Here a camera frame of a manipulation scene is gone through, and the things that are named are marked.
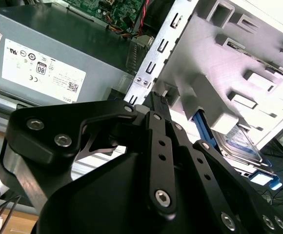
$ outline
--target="power supply unit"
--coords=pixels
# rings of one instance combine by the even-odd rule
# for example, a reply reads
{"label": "power supply unit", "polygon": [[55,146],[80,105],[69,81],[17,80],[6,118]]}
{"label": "power supply unit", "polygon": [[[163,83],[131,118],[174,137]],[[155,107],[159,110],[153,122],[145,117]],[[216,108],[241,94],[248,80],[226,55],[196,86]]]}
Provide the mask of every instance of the power supply unit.
{"label": "power supply unit", "polygon": [[54,3],[0,8],[0,93],[33,105],[125,94],[130,44]]}

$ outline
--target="hard drive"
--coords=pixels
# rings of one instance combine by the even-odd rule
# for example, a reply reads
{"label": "hard drive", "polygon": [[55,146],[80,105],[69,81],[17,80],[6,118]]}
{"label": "hard drive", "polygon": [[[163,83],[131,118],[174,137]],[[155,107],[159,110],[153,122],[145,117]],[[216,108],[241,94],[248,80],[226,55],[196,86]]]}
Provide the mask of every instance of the hard drive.
{"label": "hard drive", "polygon": [[225,151],[223,154],[224,156],[227,156],[225,154],[228,154],[258,166],[265,164],[260,153],[247,136],[245,130],[237,125],[226,135],[215,131],[213,131],[213,135],[218,146],[222,151]]}

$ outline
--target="metal slot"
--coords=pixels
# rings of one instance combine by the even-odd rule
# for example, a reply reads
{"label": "metal slot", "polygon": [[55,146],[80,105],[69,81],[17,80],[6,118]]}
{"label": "metal slot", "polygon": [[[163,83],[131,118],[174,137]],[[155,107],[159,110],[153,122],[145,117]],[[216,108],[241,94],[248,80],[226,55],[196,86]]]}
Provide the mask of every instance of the metal slot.
{"label": "metal slot", "polygon": [[239,94],[236,94],[235,92],[231,92],[230,95],[228,96],[228,99],[231,100],[232,102],[237,102],[251,109],[254,109],[257,106],[256,102],[246,97],[243,97]]}
{"label": "metal slot", "polygon": [[277,115],[274,114],[274,113],[270,113],[269,116],[271,116],[271,117],[273,117],[273,118],[276,118],[276,117],[277,117]]}
{"label": "metal slot", "polygon": [[281,67],[276,68],[276,67],[275,67],[275,66],[276,66],[275,64],[273,64],[273,65],[272,65],[272,64],[269,64],[269,63],[267,63],[267,62],[261,60],[260,58],[255,57],[255,56],[249,54],[248,52],[246,52],[246,51],[244,50],[244,48],[241,48],[240,46],[238,46],[238,45],[236,45],[236,44],[234,44],[234,43],[232,43],[232,42],[230,42],[230,41],[227,42],[227,46],[229,46],[229,47],[231,47],[232,49],[238,51],[239,53],[244,54],[244,55],[247,55],[248,57],[250,57],[250,58],[256,60],[257,62],[259,62],[259,63],[261,63],[261,64],[263,64],[263,65],[265,65],[265,66],[266,66],[266,69],[265,69],[265,70],[266,70],[267,72],[273,74],[273,75],[276,76],[277,78],[283,78],[283,70],[281,70]]}
{"label": "metal slot", "polygon": [[137,99],[137,97],[135,97],[135,98],[134,98],[134,95],[133,95],[133,96],[131,97],[131,99],[130,99],[129,103],[130,103],[131,105],[134,105],[134,104],[135,104],[136,99]]}
{"label": "metal slot", "polygon": [[243,20],[241,21],[241,23],[244,24],[245,26],[251,28],[251,29],[254,30],[254,31],[256,31],[257,28],[258,28],[256,25],[252,24],[251,22],[247,21],[246,19],[243,19]]}
{"label": "metal slot", "polygon": [[263,131],[264,129],[261,127],[256,127],[257,130],[259,130],[260,132]]}
{"label": "metal slot", "polygon": [[159,45],[159,47],[158,47],[157,50],[158,50],[160,53],[163,53],[163,51],[165,50],[165,48],[166,48],[166,46],[167,46],[168,43],[169,43],[168,40],[162,39],[162,41],[161,41],[161,43],[160,43],[160,45]]}
{"label": "metal slot", "polygon": [[255,34],[260,27],[254,19],[240,13],[235,13],[230,22],[235,23],[238,27],[252,34]]}
{"label": "metal slot", "polygon": [[170,26],[172,28],[177,28],[177,26],[180,24],[181,20],[182,20],[182,16],[179,16],[179,14],[176,13],[176,15],[174,16],[174,19],[173,19]]}
{"label": "metal slot", "polygon": [[151,74],[153,70],[155,69],[155,67],[156,67],[156,64],[153,64],[153,62],[150,62],[146,69],[146,73]]}
{"label": "metal slot", "polygon": [[248,80],[250,83],[256,85],[257,87],[261,88],[264,91],[271,92],[275,87],[276,84],[271,82],[270,80],[256,74],[253,71],[248,71],[244,78]]}
{"label": "metal slot", "polygon": [[235,7],[223,0],[201,1],[203,5],[199,15],[211,24],[224,28],[235,12]]}

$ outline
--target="screw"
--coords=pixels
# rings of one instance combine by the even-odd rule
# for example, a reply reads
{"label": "screw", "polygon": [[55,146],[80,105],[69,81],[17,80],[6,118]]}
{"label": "screw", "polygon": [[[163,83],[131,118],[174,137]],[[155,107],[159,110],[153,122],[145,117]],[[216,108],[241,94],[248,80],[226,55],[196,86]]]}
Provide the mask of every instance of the screw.
{"label": "screw", "polygon": [[232,232],[235,231],[235,229],[236,229],[235,223],[234,223],[234,221],[231,219],[231,217],[228,214],[222,212],[221,219],[222,219],[223,224],[229,230],[231,230]]}
{"label": "screw", "polygon": [[168,207],[171,204],[171,199],[169,195],[163,190],[156,191],[156,199],[163,207]]}
{"label": "screw", "polygon": [[210,146],[207,143],[202,142],[202,146],[207,150],[210,149]]}
{"label": "screw", "polygon": [[41,130],[44,128],[43,122],[36,118],[28,120],[26,126],[28,126],[28,128],[32,130]]}
{"label": "screw", "polygon": [[157,115],[157,114],[153,114],[153,116],[154,116],[154,118],[156,118],[156,119],[158,119],[158,120],[161,119],[161,117],[160,117],[159,115]]}
{"label": "screw", "polygon": [[275,221],[283,229],[283,222],[282,222],[282,220],[280,218],[278,218],[277,216],[275,216]]}
{"label": "screw", "polygon": [[270,221],[270,219],[267,216],[263,215],[263,221],[271,230],[275,229],[274,224],[272,223],[272,221]]}
{"label": "screw", "polygon": [[61,147],[69,147],[72,144],[72,140],[66,134],[58,134],[55,136],[55,143]]}
{"label": "screw", "polygon": [[133,112],[132,108],[129,106],[124,106],[124,109],[127,110],[128,112]]}
{"label": "screw", "polygon": [[177,127],[178,130],[182,130],[182,127],[178,123],[175,124],[175,127]]}

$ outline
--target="motherboard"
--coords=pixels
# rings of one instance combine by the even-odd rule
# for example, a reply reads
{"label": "motherboard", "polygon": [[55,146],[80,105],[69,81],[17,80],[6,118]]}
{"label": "motherboard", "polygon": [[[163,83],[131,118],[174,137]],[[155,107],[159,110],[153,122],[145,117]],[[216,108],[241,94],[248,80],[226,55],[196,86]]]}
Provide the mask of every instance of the motherboard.
{"label": "motherboard", "polygon": [[144,0],[64,0],[103,22],[126,30],[133,28]]}

